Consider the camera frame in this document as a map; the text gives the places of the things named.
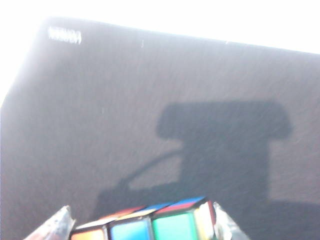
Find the overexposed light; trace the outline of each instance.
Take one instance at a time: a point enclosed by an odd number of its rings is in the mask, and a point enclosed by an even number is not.
[[[0,104],[38,27],[49,16],[320,54],[318,1],[29,0],[6,4],[0,23]]]

